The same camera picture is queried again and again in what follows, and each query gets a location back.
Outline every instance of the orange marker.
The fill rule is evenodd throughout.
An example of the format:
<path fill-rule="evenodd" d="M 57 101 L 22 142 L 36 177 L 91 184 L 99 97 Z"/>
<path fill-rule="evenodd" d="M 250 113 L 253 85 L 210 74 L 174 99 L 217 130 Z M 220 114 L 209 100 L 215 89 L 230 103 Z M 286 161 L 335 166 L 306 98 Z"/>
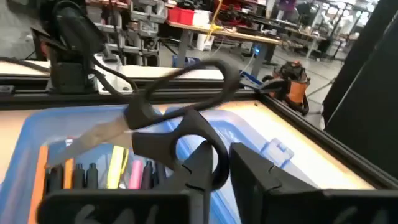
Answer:
<path fill-rule="evenodd" d="M 65 141 L 66 146 L 69 146 L 72 143 L 72 139 L 68 138 Z M 65 162 L 65 167 L 64 167 L 64 175 L 63 175 L 63 188 L 64 189 L 72 189 L 72 174 L 73 174 L 73 158 L 68 159 Z"/>
<path fill-rule="evenodd" d="M 36 175 L 34 180 L 32 199 L 30 201 L 30 210 L 28 217 L 28 224 L 36 224 L 36 210 L 42 201 L 45 185 L 45 169 L 49 149 L 47 146 L 41 146 L 39 149 L 39 156 L 37 158 Z"/>

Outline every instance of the black scissors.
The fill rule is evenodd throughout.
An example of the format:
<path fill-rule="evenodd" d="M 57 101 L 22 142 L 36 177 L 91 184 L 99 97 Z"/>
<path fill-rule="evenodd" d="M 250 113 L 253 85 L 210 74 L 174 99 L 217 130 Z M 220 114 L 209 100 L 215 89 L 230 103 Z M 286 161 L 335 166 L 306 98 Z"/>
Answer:
<path fill-rule="evenodd" d="M 204 66 L 214 66 L 223 74 L 224 83 L 221 92 L 206 101 L 179 108 L 171 113 L 163 115 L 155 113 L 150 104 L 150 97 L 156 90 L 164 86 L 168 81 L 189 71 L 201 69 Z M 212 189 L 219 189 L 225 183 L 229 174 L 228 152 L 215 130 L 198 111 L 212 108 L 229 100 L 239 87 L 239 81 L 238 69 L 221 60 L 204 60 L 180 70 L 172 71 L 170 74 L 148 85 L 144 91 L 139 91 L 132 96 L 122 116 L 114 121 L 94 126 L 74 140 L 59 155 L 49 159 L 46 168 L 61 164 L 104 142 L 108 142 L 125 149 L 134 148 L 135 154 L 159 161 L 170 169 L 175 170 L 181 166 L 175 152 L 178 139 L 182 136 L 194 134 L 205 138 L 218 154 L 218 163 L 213 173 Z M 179 116 L 183 116 L 182 122 L 170 133 L 130 131 Z"/>

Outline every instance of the black marker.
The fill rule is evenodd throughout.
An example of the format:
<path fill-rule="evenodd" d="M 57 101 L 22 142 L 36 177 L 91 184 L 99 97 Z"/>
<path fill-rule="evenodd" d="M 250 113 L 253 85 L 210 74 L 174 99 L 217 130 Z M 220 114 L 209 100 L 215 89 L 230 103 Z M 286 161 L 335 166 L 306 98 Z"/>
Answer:
<path fill-rule="evenodd" d="M 98 189 L 98 170 L 95 163 L 91 163 L 87 170 L 87 189 Z"/>
<path fill-rule="evenodd" d="M 46 195 L 46 194 L 47 194 L 47 191 L 48 191 L 48 189 L 49 189 L 50 174 L 49 174 L 49 172 L 47 172 L 47 170 L 44 171 L 44 172 L 45 172 L 45 174 L 44 174 L 43 195 Z"/>
<path fill-rule="evenodd" d="M 147 161 L 147 164 L 142 170 L 141 189 L 148 190 L 152 188 L 152 171 L 152 162 Z"/>
<path fill-rule="evenodd" d="M 51 169 L 49 177 L 48 193 L 52 193 L 63 188 L 63 166 L 58 165 Z"/>
<path fill-rule="evenodd" d="M 164 182 L 166 182 L 167 177 L 166 177 L 165 166 L 160 162 L 155 162 L 155 169 L 156 169 L 158 184 L 163 184 Z"/>
<path fill-rule="evenodd" d="M 86 185 L 85 170 L 83 164 L 76 164 L 72 174 L 72 188 L 84 189 Z"/>
<path fill-rule="evenodd" d="M 159 185 L 159 179 L 157 176 L 157 172 L 156 170 L 154 171 L 154 173 L 152 174 L 152 188 L 154 188 L 155 186 Z"/>

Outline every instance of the orange shop vacuum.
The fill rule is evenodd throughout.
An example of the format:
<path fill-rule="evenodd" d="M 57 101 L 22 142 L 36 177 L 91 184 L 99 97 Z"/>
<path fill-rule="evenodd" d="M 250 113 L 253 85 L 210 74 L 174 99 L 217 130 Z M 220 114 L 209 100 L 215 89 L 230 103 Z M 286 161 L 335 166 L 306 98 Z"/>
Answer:
<path fill-rule="evenodd" d="M 288 93 L 270 93 L 270 96 L 283 101 L 286 105 L 295 111 L 304 115 L 308 114 L 309 105 L 305 90 L 310 85 L 310 78 L 307 77 L 305 68 L 299 61 L 286 62 L 274 69 L 272 75 L 266 75 L 262 81 L 266 82 L 274 78 L 282 78 L 290 81 L 290 90 Z"/>

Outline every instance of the red bin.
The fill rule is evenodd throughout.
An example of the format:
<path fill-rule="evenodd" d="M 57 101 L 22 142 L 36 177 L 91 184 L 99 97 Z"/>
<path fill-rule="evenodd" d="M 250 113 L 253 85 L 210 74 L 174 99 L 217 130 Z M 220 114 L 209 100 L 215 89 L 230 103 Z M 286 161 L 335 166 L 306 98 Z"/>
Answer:
<path fill-rule="evenodd" d="M 190 9 L 180 9 L 180 19 L 178 22 L 185 25 L 192 25 L 194 13 L 195 12 Z"/>
<path fill-rule="evenodd" d="M 180 8 L 179 7 L 174 7 L 172 9 L 169 9 L 169 18 L 168 20 L 170 22 L 178 22 L 180 19 Z"/>

